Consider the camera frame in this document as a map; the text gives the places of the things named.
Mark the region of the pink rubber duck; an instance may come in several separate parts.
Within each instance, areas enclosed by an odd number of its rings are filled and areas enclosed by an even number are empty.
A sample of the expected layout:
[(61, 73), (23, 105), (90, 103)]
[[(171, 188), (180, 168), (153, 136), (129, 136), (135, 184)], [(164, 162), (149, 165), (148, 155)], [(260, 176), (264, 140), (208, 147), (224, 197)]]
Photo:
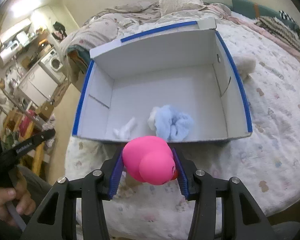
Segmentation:
[(163, 185), (178, 176), (172, 150), (160, 137), (131, 140), (122, 150), (122, 159), (127, 173), (141, 183)]

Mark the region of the beige fluffy plush toy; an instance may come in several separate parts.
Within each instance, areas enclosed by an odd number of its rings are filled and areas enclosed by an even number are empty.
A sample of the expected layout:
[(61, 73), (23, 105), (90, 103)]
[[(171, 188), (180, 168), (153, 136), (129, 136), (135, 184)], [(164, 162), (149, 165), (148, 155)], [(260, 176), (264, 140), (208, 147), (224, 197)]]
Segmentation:
[(244, 81), (250, 74), (255, 71), (256, 60), (254, 57), (244, 54), (235, 54), (232, 56), (232, 58), (242, 81)]

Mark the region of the white brown fluffy sock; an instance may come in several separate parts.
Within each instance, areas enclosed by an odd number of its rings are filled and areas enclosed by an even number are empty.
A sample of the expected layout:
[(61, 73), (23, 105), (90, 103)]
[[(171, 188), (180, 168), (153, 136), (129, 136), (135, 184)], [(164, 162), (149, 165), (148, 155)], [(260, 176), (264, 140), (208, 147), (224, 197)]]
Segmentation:
[(137, 122), (134, 117), (132, 117), (129, 122), (123, 125), (119, 129), (113, 129), (113, 133), (117, 139), (128, 140), (131, 136), (132, 131), (136, 128)]

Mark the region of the light blue fluffy sock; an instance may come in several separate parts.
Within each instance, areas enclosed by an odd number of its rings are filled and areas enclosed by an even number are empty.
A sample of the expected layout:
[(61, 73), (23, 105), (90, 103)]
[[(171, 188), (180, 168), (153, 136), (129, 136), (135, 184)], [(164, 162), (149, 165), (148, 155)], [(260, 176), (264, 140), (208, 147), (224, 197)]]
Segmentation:
[(193, 119), (170, 105), (153, 107), (147, 120), (151, 131), (165, 141), (183, 141), (189, 135)]

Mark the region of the brown cardboard box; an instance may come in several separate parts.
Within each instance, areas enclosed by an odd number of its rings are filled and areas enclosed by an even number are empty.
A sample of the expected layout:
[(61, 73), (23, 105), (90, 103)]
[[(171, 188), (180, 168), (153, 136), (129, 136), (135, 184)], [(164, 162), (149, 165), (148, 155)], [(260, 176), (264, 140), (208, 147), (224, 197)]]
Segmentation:
[(35, 113), (44, 121), (49, 120), (54, 106), (50, 101), (45, 101), (40, 107), (35, 110)]

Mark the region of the white kitchen cabinet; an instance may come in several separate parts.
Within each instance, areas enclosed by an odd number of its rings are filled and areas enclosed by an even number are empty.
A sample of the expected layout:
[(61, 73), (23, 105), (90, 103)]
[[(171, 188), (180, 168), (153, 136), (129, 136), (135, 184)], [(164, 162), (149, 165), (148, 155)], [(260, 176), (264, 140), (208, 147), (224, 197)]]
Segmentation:
[(57, 86), (58, 84), (47, 72), (36, 64), (24, 75), (18, 89), (35, 105), (41, 106), (45, 101), (50, 100)]

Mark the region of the patterned bed cover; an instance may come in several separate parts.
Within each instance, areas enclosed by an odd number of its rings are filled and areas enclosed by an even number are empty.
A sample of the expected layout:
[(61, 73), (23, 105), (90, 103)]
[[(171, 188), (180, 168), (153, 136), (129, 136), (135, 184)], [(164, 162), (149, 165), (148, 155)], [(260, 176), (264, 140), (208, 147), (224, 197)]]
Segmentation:
[[(300, 200), (300, 62), (251, 24), (217, 20), (217, 29), (232, 55), (256, 61), (243, 82), (253, 133), (182, 150), (214, 177), (240, 178), (270, 216)], [(104, 202), (110, 235), (131, 239), (187, 239), (193, 208), (176, 181), (152, 186), (130, 182), (127, 175), (114, 199)]]

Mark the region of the blue white cardboard box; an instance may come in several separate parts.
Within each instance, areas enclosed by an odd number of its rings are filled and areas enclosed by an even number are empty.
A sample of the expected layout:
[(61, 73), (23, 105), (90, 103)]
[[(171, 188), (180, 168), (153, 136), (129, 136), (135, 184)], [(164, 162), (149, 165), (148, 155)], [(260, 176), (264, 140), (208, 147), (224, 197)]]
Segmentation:
[(245, 138), (253, 128), (242, 80), (213, 18), (166, 25), (90, 51), (72, 133), (116, 142), (151, 134), (154, 107), (170, 105), (194, 121), (186, 142)]

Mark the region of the white washing machine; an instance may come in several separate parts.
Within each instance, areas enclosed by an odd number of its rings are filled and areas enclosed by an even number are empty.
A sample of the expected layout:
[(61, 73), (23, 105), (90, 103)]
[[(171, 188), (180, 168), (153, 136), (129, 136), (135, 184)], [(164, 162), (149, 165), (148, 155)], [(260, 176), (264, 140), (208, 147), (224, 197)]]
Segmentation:
[(46, 71), (46, 73), (57, 83), (61, 85), (66, 76), (63, 74), (63, 64), (59, 60), (59, 55), (55, 48), (52, 48), (42, 59), (39, 61), (39, 65)]

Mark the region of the crumpled beige blanket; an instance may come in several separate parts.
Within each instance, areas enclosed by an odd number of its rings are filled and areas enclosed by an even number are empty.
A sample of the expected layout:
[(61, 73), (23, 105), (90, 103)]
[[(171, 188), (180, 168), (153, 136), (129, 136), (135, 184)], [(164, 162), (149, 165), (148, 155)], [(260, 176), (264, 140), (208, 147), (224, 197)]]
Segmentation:
[(165, 25), (200, 20), (202, 18), (226, 18), (231, 10), (221, 3), (204, 3), (200, 10), (184, 10), (161, 16), (159, 2), (139, 2), (100, 12), (89, 23), (70, 33), (59, 45), (59, 55), (64, 58), (72, 47), (86, 51), (111, 42)]

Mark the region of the beige pillow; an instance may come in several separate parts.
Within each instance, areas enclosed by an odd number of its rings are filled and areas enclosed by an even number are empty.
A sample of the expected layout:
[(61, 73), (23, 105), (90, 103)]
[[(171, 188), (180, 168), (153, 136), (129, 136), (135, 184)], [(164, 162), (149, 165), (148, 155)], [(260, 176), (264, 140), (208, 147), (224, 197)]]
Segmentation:
[(159, 0), (161, 16), (184, 10), (200, 10), (204, 7), (202, 0)]

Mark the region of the striped knitted blanket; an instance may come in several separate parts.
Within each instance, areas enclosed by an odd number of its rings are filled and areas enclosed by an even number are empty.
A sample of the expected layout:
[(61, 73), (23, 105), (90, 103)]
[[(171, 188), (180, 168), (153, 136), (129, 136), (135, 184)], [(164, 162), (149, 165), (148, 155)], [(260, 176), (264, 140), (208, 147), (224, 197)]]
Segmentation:
[(279, 16), (260, 16), (255, 25), (265, 29), (291, 48), (300, 53), (300, 27), (296, 21), (284, 11), (279, 11)]

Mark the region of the green headboard cushion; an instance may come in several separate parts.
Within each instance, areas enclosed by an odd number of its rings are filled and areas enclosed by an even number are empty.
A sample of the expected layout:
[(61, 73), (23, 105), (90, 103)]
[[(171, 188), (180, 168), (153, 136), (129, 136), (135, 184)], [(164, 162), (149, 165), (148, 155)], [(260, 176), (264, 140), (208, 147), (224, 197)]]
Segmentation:
[(281, 20), (290, 29), (300, 30), (296, 21), (290, 17), (285, 11), (276, 11), (264, 5), (251, 2), (249, 0), (231, 0), (232, 9), (234, 12), (244, 15), (250, 19), (258, 18), (260, 16), (275, 17)]

